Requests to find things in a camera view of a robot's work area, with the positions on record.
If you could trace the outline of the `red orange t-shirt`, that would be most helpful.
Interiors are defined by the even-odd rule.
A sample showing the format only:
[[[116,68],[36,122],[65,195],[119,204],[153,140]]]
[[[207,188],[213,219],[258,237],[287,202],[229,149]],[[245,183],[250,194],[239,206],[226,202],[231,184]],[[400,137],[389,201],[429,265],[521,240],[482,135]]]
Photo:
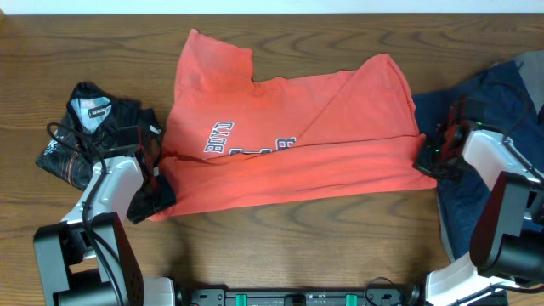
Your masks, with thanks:
[[[176,203],[154,220],[432,189],[413,166],[425,139],[415,110],[387,54],[354,71],[256,82],[250,49],[192,30],[162,143]]]

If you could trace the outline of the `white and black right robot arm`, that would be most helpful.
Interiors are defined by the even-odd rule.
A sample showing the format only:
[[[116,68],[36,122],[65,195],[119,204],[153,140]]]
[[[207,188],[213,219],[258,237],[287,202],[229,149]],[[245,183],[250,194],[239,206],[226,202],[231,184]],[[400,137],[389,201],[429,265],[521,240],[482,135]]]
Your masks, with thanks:
[[[472,167],[490,192],[467,253],[430,273],[423,305],[470,305],[498,292],[543,291],[543,175],[497,127],[450,110],[439,137],[414,165],[435,179],[458,180]]]

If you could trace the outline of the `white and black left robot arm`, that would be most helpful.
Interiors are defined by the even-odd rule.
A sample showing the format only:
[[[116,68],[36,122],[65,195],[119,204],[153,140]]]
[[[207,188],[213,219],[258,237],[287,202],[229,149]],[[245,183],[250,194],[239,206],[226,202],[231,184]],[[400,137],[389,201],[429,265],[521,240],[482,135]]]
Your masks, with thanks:
[[[142,275],[122,222],[153,177],[140,143],[103,151],[78,203],[33,238],[47,305],[175,305],[174,282]]]

